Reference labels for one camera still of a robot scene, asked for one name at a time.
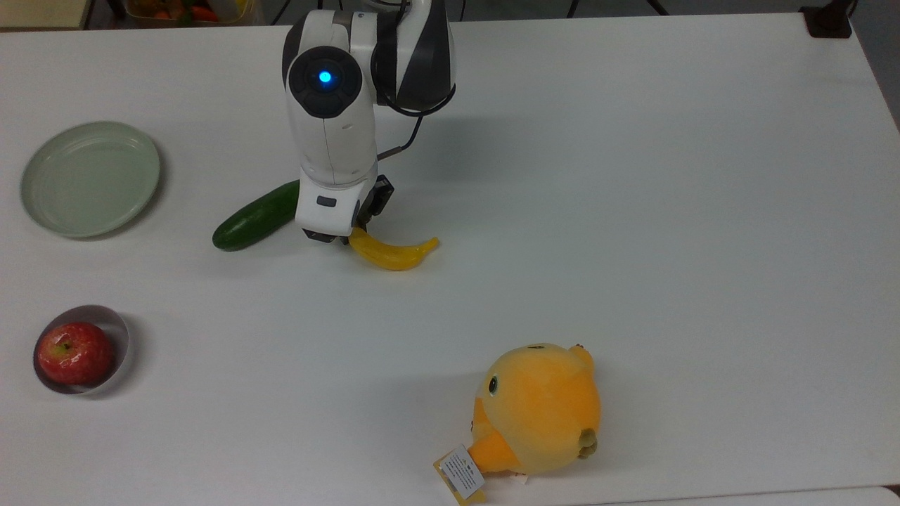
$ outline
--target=green plate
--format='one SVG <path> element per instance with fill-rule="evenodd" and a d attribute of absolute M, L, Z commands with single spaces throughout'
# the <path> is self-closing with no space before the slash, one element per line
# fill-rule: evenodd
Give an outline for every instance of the green plate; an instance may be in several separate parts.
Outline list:
<path fill-rule="evenodd" d="M 64 237 L 115 230 L 147 205 L 159 182 L 159 155 L 143 132 L 117 122 L 66 130 L 38 149 L 22 175 L 22 205 Z"/>

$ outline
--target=banana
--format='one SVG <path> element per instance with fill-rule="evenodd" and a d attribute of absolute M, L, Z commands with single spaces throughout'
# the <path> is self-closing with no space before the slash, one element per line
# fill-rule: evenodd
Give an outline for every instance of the banana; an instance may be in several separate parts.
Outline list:
<path fill-rule="evenodd" d="M 422 262 L 422 258 L 437 246 L 437 237 L 414 246 L 391 246 L 365 233 L 365 230 L 354 227 L 350 232 L 350 247 L 360 257 L 378 267 L 401 271 L 412 269 Z"/>

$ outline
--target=apple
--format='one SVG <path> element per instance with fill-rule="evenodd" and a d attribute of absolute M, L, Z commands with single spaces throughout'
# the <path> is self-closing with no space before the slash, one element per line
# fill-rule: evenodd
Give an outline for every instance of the apple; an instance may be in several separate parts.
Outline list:
<path fill-rule="evenodd" d="M 38 363 L 47 377 L 61 384 L 92 384 L 106 377 L 115 350 L 96 325 L 75 321 L 40 338 Z"/>

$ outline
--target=stuffed animal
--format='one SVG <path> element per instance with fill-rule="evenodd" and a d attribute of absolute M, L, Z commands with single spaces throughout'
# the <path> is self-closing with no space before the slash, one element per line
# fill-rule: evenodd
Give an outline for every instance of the stuffed animal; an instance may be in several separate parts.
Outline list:
<path fill-rule="evenodd" d="M 491 366 L 475 397 L 472 460 L 482 473 L 536 474 L 597 450 L 600 397 L 581 345 L 534 344 Z"/>

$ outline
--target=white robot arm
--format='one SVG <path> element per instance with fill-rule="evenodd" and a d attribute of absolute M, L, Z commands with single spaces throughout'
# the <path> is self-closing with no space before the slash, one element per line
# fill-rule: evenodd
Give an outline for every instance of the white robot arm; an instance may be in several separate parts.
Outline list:
<path fill-rule="evenodd" d="M 345 238 L 392 192 L 378 175 L 374 105 L 421 117 L 453 96 L 444 0 L 397 14 L 312 11 L 288 32 L 282 80 L 300 153 L 295 220 L 312 239 Z"/>

